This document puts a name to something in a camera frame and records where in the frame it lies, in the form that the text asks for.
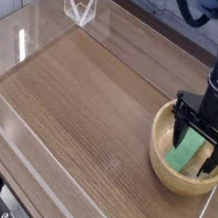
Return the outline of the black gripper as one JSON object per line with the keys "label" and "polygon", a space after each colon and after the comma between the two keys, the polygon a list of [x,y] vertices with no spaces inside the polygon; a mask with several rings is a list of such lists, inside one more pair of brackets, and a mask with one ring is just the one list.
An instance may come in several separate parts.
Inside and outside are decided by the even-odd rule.
{"label": "black gripper", "polygon": [[173,145],[177,148],[186,136],[188,127],[194,129],[214,147],[212,154],[201,166],[197,175],[211,173],[218,166],[218,103],[202,108],[203,96],[179,90],[173,106],[175,114]]}

